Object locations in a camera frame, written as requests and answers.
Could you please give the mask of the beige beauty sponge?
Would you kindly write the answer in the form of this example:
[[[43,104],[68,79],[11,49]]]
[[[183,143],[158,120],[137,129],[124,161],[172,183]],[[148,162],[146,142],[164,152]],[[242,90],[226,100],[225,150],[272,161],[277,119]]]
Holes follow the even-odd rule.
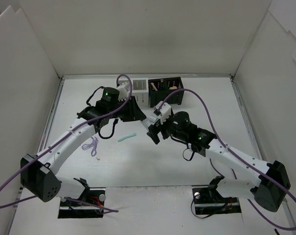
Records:
[[[177,86],[171,86],[171,87],[169,87],[169,90],[177,90],[177,89],[178,89]]]

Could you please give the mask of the clear bottle black cap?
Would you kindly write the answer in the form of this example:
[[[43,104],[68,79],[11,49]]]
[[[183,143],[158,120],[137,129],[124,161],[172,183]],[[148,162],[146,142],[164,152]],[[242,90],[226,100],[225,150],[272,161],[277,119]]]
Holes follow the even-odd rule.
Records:
[[[141,121],[141,124],[148,129],[151,125],[154,125],[159,120],[159,117],[155,114],[148,116],[146,119]]]

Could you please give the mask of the black eyeliner pencil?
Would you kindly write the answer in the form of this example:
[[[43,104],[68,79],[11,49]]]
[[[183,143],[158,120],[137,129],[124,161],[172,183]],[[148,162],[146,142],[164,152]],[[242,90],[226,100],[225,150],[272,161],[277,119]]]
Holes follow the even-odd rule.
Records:
[[[164,89],[165,89],[164,80],[160,79],[160,90],[164,90]]]

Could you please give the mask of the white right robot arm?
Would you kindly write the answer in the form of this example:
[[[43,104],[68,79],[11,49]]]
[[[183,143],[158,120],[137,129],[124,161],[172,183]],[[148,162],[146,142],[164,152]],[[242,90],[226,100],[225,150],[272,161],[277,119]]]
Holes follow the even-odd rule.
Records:
[[[291,184],[284,164],[279,161],[269,163],[234,149],[219,140],[217,134],[198,127],[190,121],[185,111],[167,114],[154,112],[148,117],[147,135],[155,144],[171,137],[186,145],[193,154],[200,154],[216,160],[246,176],[247,181],[228,182],[217,176],[208,187],[208,196],[218,202],[235,192],[235,197],[254,200],[259,206],[270,211],[278,211]]]

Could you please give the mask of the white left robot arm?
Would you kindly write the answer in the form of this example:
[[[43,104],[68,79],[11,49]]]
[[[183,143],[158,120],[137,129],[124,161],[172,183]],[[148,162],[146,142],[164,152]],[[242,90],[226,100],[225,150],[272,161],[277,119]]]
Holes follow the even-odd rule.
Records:
[[[94,106],[88,105],[77,114],[74,123],[53,144],[21,159],[21,183],[43,202],[54,197],[71,198],[77,205],[89,200],[90,186],[82,178],[57,177],[63,163],[86,140],[92,138],[109,120],[142,121],[146,115],[132,96],[126,84],[117,88],[105,87],[102,97]]]

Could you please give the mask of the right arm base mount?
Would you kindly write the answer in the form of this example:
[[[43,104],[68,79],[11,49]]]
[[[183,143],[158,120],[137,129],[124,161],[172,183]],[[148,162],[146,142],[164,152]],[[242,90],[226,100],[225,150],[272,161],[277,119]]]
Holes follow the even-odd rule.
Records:
[[[193,216],[207,219],[219,214],[241,213],[239,199],[236,197],[222,197],[216,191],[208,188],[192,188],[192,202],[190,205]]]

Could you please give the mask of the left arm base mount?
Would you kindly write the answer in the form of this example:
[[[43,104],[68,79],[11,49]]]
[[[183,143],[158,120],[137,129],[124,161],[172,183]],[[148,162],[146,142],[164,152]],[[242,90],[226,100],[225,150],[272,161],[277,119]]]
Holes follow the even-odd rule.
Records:
[[[92,206],[76,201],[60,201],[58,219],[87,219],[103,218],[104,206],[106,199],[105,188],[91,188],[86,196],[82,199]]]

